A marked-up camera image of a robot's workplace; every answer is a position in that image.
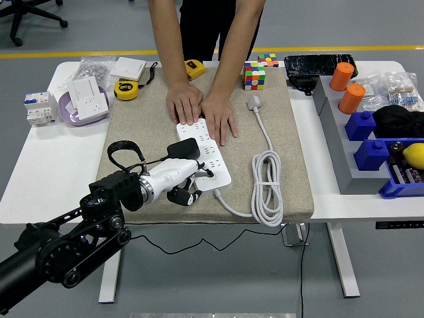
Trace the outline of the person's right hand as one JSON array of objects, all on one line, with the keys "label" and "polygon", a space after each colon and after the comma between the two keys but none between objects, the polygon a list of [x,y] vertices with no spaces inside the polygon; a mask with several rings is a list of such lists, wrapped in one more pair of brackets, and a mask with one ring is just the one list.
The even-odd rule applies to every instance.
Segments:
[{"label": "person's right hand", "polygon": [[173,85],[167,94],[166,103],[175,124],[192,125],[201,114],[203,94],[189,83]]}]

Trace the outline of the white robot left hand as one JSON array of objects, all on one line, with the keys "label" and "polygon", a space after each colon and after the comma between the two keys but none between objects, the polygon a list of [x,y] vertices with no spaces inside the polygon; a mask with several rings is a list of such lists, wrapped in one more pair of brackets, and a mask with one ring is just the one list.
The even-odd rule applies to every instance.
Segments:
[{"label": "white robot left hand", "polygon": [[143,202],[149,205],[156,201],[162,192],[166,192],[169,201],[181,205],[192,205],[202,194],[201,190],[193,193],[189,188],[196,173],[205,172],[208,177],[214,173],[197,160],[169,158],[155,166],[148,175],[139,178]]}]

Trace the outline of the person's left hand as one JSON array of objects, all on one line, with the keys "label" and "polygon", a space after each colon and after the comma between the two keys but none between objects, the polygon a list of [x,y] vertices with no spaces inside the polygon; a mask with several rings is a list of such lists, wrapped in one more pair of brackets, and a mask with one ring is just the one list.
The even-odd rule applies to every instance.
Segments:
[{"label": "person's left hand", "polygon": [[237,137],[235,114],[228,94],[211,89],[208,96],[201,102],[201,110],[209,136],[218,146],[227,144],[228,132],[231,132],[233,137]]}]

